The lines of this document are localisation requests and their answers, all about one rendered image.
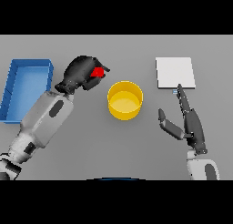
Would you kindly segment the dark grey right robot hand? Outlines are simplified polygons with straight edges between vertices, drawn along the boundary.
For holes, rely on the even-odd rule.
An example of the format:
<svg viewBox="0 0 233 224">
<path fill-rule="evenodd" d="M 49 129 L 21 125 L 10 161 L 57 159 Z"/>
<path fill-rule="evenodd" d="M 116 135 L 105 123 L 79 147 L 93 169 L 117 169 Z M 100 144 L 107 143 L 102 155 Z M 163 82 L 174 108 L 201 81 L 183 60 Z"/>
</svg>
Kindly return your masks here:
<svg viewBox="0 0 233 224">
<path fill-rule="evenodd" d="M 208 150 L 201 121 L 196 110 L 190 107 L 186 93 L 180 84 L 177 85 L 177 98 L 184 118 L 184 128 L 180 128 L 168 120 L 161 108 L 158 110 L 160 127 L 177 140 L 185 139 L 187 144 L 196 151 L 197 155 L 207 154 Z"/>
</svg>

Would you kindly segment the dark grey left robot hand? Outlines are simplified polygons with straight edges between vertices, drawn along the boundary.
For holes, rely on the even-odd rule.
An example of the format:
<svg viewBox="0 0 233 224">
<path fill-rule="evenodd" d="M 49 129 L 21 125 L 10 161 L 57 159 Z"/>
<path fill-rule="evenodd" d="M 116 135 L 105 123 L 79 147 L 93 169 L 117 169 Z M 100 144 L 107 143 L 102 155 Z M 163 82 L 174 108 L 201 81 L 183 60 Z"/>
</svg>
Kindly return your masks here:
<svg viewBox="0 0 233 224">
<path fill-rule="evenodd" d="M 106 76 L 91 76 L 96 67 L 102 67 L 104 71 L 110 69 L 104 66 L 96 57 L 78 56 L 66 68 L 63 80 L 55 85 L 55 89 L 60 93 L 74 95 L 75 90 L 82 87 L 88 91 L 97 86 Z"/>
</svg>

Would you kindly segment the red beaker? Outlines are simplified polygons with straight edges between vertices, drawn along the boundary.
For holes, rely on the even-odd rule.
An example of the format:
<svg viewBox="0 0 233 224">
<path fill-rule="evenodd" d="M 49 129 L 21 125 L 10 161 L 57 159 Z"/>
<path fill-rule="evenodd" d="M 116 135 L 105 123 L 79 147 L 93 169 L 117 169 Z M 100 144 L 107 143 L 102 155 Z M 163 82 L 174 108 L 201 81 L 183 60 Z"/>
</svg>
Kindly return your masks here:
<svg viewBox="0 0 233 224">
<path fill-rule="evenodd" d="M 104 73 L 104 68 L 103 67 L 95 67 L 90 76 L 91 77 L 103 78 L 104 74 L 105 73 Z"/>
</svg>

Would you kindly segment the pale square measuring scale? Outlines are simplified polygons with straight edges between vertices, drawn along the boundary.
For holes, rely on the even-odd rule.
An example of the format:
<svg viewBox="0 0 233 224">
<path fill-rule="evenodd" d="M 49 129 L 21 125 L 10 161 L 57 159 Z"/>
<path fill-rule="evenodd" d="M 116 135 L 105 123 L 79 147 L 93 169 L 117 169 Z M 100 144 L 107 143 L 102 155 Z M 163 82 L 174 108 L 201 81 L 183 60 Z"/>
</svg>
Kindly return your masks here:
<svg viewBox="0 0 233 224">
<path fill-rule="evenodd" d="M 190 57 L 157 57 L 156 71 L 158 89 L 196 88 Z"/>
</svg>

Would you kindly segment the yellow bowl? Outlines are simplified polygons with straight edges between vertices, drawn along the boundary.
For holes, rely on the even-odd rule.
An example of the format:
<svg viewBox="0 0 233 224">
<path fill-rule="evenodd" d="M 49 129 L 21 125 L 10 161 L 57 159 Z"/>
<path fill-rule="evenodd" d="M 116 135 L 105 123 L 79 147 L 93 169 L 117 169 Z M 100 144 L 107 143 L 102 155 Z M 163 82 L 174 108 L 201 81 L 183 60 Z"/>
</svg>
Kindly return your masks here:
<svg viewBox="0 0 233 224">
<path fill-rule="evenodd" d="M 139 113 L 144 95 L 134 82 L 122 80 L 112 85 L 107 92 L 109 113 L 119 120 L 130 120 Z"/>
</svg>

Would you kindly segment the blue tray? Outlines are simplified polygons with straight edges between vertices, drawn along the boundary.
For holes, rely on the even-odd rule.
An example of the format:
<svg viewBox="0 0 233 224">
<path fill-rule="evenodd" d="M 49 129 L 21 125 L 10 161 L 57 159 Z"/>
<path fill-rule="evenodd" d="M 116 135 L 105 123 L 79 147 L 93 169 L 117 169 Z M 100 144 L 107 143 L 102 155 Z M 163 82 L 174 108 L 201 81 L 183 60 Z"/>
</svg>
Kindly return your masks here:
<svg viewBox="0 0 233 224">
<path fill-rule="evenodd" d="M 0 103 L 0 122 L 19 124 L 38 98 L 51 89 L 50 59 L 12 59 Z"/>
</svg>

